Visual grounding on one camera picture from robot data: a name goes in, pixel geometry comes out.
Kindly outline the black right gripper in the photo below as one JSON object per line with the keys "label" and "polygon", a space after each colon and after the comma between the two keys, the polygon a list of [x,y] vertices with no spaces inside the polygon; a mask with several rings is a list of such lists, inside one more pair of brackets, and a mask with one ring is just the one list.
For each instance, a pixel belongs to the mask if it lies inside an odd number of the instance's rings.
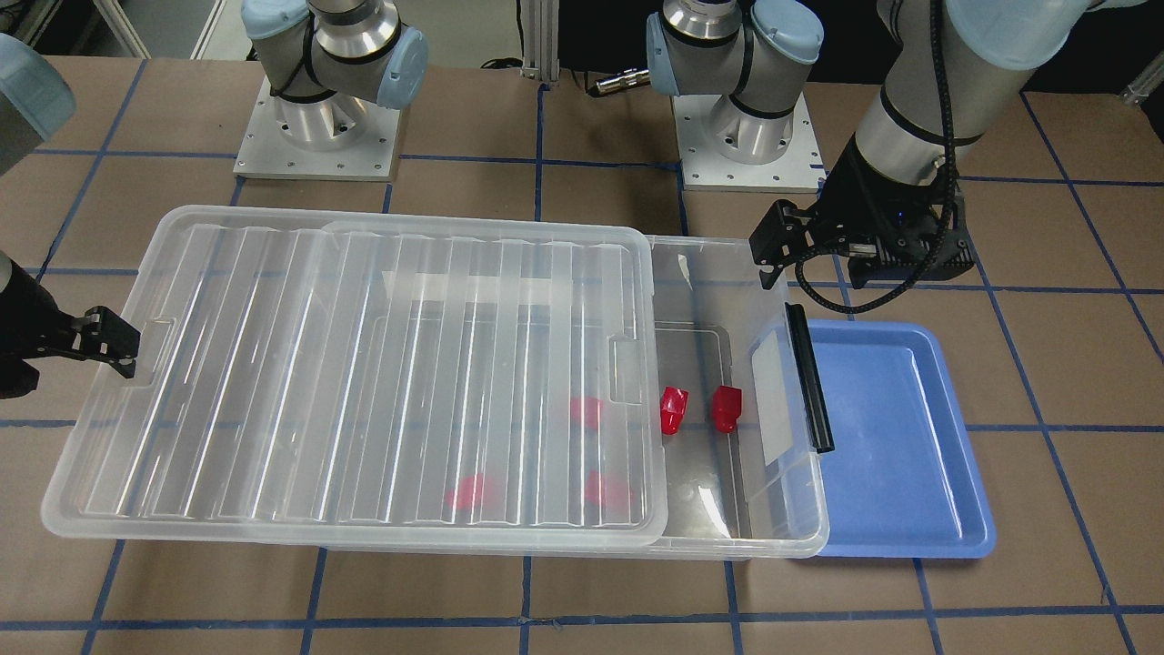
{"label": "black right gripper", "polygon": [[21,398],[40,385],[31,359],[98,361],[134,378],[141,332],[114,309],[91,307],[74,316],[9,256],[1,257],[1,398]]}

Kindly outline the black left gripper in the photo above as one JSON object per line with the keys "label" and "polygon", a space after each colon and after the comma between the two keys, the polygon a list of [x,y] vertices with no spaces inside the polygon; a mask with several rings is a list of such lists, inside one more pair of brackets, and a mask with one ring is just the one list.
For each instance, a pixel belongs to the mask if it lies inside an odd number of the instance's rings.
{"label": "black left gripper", "polygon": [[760,285],[772,290],[812,248],[850,259],[870,257],[873,237],[927,236],[935,245],[945,198],[945,175],[923,186],[894,181],[870,166],[851,140],[811,207],[778,200],[748,237]]}

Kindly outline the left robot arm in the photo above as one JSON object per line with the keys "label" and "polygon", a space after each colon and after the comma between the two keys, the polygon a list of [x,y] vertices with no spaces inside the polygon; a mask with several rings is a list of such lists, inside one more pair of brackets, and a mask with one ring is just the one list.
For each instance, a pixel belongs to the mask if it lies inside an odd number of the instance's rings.
{"label": "left robot arm", "polygon": [[[778,200],[748,238],[762,287],[816,257],[849,259],[849,282],[947,282],[975,266],[958,186],[961,157],[1005,104],[1110,1],[881,1],[897,60],[801,208]],[[646,66],[666,97],[716,97],[721,154],[775,161],[824,43],[799,1],[665,1],[646,20]]]}

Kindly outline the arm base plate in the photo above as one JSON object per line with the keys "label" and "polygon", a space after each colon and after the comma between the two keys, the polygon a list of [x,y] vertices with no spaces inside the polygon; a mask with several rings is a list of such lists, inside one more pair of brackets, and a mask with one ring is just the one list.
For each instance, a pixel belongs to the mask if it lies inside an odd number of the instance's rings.
{"label": "arm base plate", "polygon": [[686,188],[816,192],[826,178],[804,97],[790,115],[746,115],[728,97],[672,99]]}
{"label": "arm base plate", "polygon": [[233,173],[269,181],[391,181],[403,115],[340,93],[291,104],[271,95],[265,79]]}

